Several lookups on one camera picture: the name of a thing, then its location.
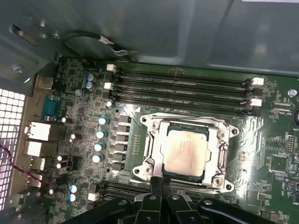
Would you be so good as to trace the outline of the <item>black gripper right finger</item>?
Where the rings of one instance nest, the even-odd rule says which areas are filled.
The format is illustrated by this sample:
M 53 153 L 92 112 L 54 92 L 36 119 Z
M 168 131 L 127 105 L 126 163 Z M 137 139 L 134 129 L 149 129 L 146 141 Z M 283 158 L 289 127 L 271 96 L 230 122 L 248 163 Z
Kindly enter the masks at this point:
M 170 178 L 162 179 L 163 196 L 172 219 L 178 224 L 267 224 L 268 219 L 215 198 L 202 198 L 197 203 L 173 194 Z

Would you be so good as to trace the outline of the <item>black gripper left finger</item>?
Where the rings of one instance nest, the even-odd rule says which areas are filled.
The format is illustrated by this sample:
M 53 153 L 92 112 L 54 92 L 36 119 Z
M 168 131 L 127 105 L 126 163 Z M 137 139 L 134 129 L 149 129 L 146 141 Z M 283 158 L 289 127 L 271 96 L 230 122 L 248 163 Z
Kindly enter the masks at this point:
M 139 201 L 115 198 L 64 221 L 65 224 L 159 224 L 163 201 L 162 178 L 152 177 L 150 192 Z

